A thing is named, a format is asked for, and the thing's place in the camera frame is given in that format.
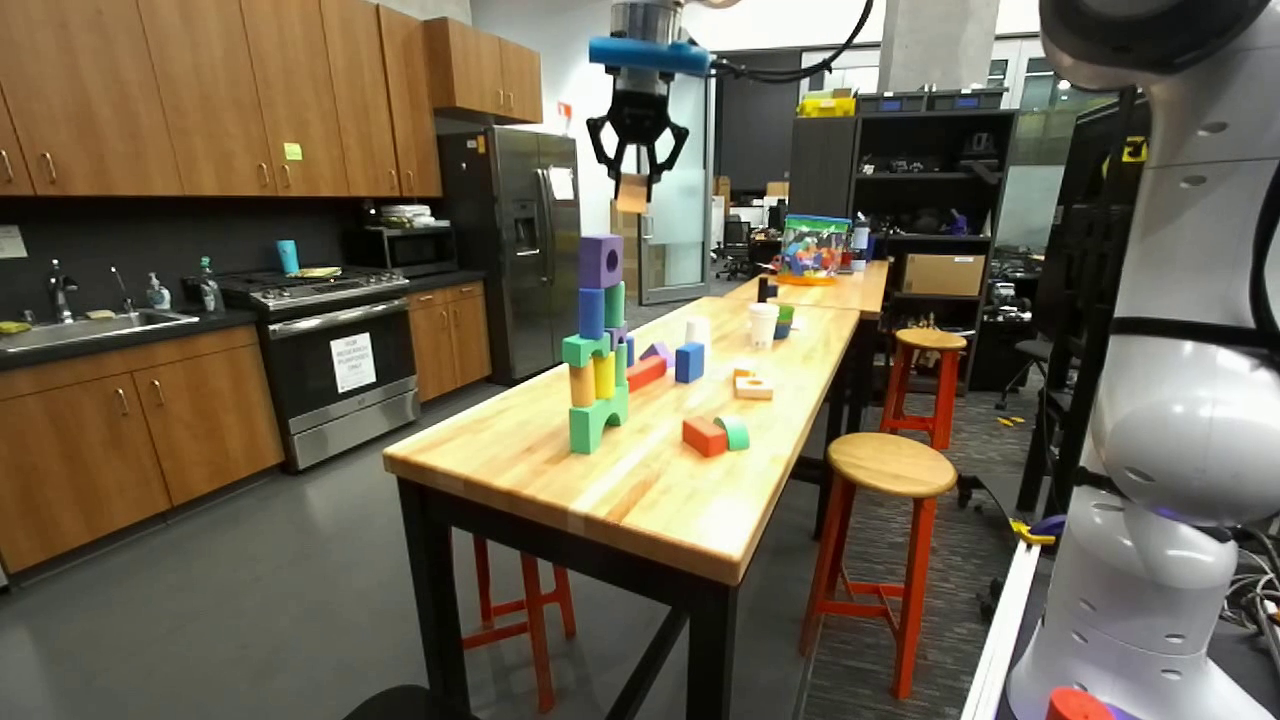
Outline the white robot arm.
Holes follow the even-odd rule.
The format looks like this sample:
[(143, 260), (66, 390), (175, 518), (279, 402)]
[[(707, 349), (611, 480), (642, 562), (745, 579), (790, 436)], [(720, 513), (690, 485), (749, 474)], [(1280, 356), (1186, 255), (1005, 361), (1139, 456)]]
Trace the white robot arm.
[(1016, 720), (1060, 688), (1133, 720), (1276, 720), (1208, 642), (1235, 532), (1280, 513), (1280, 0), (1039, 0), (1084, 86), (1152, 106), (1105, 368)]

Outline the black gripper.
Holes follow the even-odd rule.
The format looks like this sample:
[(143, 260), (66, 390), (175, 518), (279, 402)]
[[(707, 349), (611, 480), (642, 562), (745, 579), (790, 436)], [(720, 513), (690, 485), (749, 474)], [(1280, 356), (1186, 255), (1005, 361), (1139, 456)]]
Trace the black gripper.
[(668, 72), (614, 69), (611, 103), (604, 114), (586, 114), (586, 140), (606, 178), (618, 178), (629, 147), (647, 155), (647, 183), (658, 183), (677, 166), (688, 127), (668, 114)]

